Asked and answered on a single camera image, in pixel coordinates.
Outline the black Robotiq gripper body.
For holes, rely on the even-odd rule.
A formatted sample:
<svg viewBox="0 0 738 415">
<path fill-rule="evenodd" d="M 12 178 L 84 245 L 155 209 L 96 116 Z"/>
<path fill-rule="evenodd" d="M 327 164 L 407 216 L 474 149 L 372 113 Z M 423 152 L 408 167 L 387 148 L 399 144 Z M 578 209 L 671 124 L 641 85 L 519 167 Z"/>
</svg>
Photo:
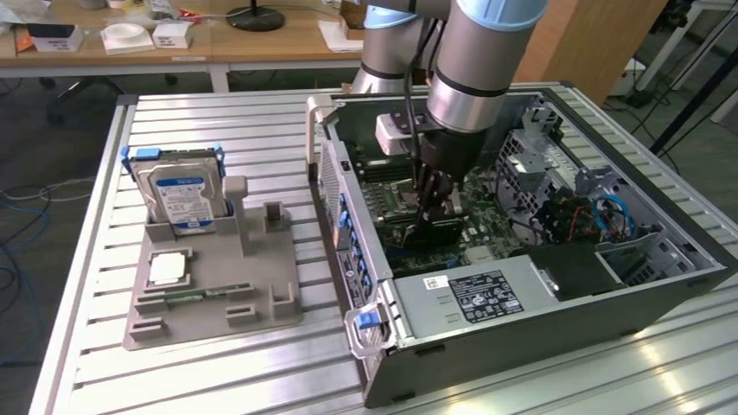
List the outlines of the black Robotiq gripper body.
<svg viewBox="0 0 738 415">
<path fill-rule="evenodd" d="M 430 131 L 420 140 L 420 165 L 462 182 L 475 166 L 484 143 L 484 131 Z"/>
</svg>

